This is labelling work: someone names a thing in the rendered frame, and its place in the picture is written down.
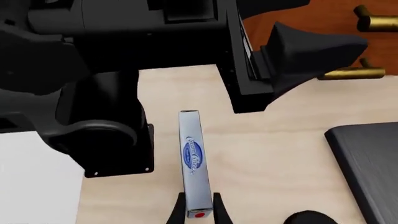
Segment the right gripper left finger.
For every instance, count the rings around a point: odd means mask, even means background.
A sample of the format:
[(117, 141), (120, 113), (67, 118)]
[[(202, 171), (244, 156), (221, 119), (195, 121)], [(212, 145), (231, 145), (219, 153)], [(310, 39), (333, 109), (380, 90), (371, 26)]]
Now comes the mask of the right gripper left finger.
[(185, 217), (186, 217), (185, 193), (180, 192), (178, 194), (177, 201), (174, 205), (174, 208), (166, 224), (185, 224)]

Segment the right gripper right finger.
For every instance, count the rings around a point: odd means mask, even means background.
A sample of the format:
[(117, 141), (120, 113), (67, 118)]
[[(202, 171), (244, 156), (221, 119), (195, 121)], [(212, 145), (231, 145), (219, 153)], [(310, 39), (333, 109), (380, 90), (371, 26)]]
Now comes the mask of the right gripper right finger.
[(213, 194), (213, 217), (215, 224), (233, 224), (218, 192)]

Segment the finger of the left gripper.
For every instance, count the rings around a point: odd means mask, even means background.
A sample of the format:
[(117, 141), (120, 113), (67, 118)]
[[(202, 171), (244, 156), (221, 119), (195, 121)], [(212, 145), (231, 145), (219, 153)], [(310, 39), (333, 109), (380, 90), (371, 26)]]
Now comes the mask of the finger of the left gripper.
[(272, 11), (295, 9), (309, 5), (310, 0), (238, 0), (242, 20)]
[(368, 42), (357, 35), (317, 34), (276, 22), (261, 47), (275, 101), (299, 85), (352, 65)]

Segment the grey cream cheese box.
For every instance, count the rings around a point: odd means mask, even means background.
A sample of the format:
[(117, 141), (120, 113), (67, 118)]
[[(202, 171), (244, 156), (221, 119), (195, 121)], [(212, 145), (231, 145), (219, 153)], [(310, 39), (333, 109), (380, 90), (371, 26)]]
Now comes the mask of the grey cream cheese box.
[(178, 133), (187, 218), (206, 218), (213, 200), (199, 111), (179, 112)]

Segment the red-brown wooden cabinet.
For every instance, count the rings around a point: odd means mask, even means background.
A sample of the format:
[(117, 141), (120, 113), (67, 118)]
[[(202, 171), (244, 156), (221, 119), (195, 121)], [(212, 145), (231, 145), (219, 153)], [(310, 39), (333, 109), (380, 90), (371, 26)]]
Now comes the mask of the red-brown wooden cabinet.
[(356, 29), (358, 18), (353, 9), (365, 5), (376, 15), (398, 15), (398, 0), (310, 0), (305, 7), (267, 12), (244, 20), (253, 49), (267, 43), (274, 22), (319, 34), (352, 34), (368, 40), (363, 57), (371, 65), (385, 68), (398, 78), (398, 33), (364, 33)]

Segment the round black stove knob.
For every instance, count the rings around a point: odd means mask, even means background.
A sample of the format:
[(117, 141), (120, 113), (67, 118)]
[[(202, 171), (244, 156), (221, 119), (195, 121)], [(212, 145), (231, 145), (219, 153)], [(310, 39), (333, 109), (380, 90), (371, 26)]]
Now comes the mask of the round black stove knob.
[(313, 210), (296, 212), (289, 216), (283, 224), (338, 224), (328, 215)]

